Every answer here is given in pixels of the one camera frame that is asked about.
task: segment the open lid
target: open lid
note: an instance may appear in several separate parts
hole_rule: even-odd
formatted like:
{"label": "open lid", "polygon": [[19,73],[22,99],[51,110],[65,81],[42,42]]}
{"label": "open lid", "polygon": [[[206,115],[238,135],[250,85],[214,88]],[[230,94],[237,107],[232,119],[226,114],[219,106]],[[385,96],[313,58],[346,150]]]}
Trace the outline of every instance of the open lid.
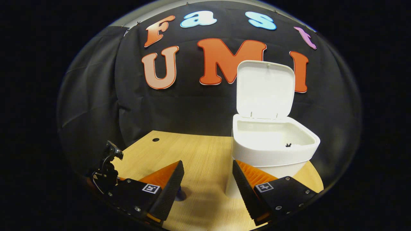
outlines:
{"label": "open lid", "polygon": [[287,117],[295,87],[294,71],[288,66],[242,61],[237,68],[237,112],[246,118]]}

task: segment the table surface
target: table surface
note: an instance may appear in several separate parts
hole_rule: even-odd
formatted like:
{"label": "table surface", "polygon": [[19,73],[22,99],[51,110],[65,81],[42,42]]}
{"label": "table surface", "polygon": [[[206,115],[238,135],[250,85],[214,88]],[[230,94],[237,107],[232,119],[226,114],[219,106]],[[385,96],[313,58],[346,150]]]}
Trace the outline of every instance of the table surface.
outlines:
{"label": "table surface", "polygon": [[[231,137],[152,131],[123,153],[122,161],[115,158],[112,163],[120,177],[135,180],[182,160],[185,173],[181,188],[187,198],[174,201],[163,228],[241,231],[257,227],[244,201],[228,198],[224,193],[231,174]],[[315,192],[324,189],[309,161],[293,177]]]}

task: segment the dark background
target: dark background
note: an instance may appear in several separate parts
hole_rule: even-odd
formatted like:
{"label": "dark background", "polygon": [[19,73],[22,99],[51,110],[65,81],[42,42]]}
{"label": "dark background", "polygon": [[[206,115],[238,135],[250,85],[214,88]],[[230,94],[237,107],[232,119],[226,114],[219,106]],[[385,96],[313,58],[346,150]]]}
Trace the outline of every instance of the dark background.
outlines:
{"label": "dark background", "polygon": [[[409,185],[402,178],[410,178],[402,166],[409,162],[409,149],[405,149],[409,145],[401,139],[407,138],[408,114],[401,111],[409,107],[406,80],[410,73],[405,1],[271,2],[319,31],[345,58],[361,92],[364,125],[358,153],[337,184],[275,229],[405,230],[410,226],[406,197],[398,194]],[[33,212],[31,217],[46,219],[24,223],[16,219],[18,213],[6,213],[6,230],[20,225],[47,230],[136,229],[133,222],[109,211],[78,183],[61,151],[55,106],[62,77],[80,49],[104,27],[143,3],[8,5],[18,14],[2,16],[3,29],[13,31],[4,33],[9,41],[4,52],[4,141],[8,145],[5,152],[16,161],[4,167],[6,180],[14,183],[10,188],[15,196],[39,194],[18,208],[23,206]],[[3,202],[10,199],[3,196]]]}

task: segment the purple letter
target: purple letter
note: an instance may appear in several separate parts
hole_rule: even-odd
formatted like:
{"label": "purple letter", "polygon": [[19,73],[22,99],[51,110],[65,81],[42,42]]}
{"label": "purple letter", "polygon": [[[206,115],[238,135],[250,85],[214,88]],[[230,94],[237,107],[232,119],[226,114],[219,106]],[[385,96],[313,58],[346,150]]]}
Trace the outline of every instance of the purple letter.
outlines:
{"label": "purple letter", "polygon": [[304,41],[314,50],[317,49],[317,47],[315,46],[314,43],[311,42],[310,38],[311,36],[309,34],[307,34],[303,29],[299,28],[299,27],[294,27],[294,29],[298,30],[302,36],[302,38],[304,39]]}

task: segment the orange letter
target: orange letter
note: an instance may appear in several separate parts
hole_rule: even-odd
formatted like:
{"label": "orange letter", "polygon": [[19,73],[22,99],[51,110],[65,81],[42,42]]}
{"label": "orange letter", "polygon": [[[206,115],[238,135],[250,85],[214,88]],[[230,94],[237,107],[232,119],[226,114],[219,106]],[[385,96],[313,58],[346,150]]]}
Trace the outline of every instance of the orange letter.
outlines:
{"label": "orange letter", "polygon": [[151,53],[144,56],[141,61],[144,64],[144,75],[147,84],[154,89],[166,89],[175,81],[177,71],[175,69],[175,54],[178,46],[165,48],[161,54],[166,58],[166,77],[159,79],[155,74],[154,60],[157,53]]}
{"label": "orange letter", "polygon": [[307,85],[305,84],[305,75],[307,73],[308,58],[303,54],[295,51],[290,51],[290,56],[294,59],[294,74],[296,75],[296,92],[307,92]]}
{"label": "orange letter", "polygon": [[169,27],[169,23],[167,21],[172,21],[175,19],[174,15],[170,15],[167,18],[160,20],[153,25],[147,27],[147,42],[145,42],[144,47],[148,47],[149,45],[159,41],[163,35],[159,35],[158,32],[161,30],[162,32],[166,31]]}
{"label": "orange letter", "polygon": [[217,85],[221,77],[217,75],[217,65],[223,72],[229,84],[237,78],[237,66],[244,60],[263,61],[267,46],[259,41],[246,40],[238,49],[236,55],[221,39],[203,39],[197,45],[204,50],[204,76],[200,78],[203,85]]}

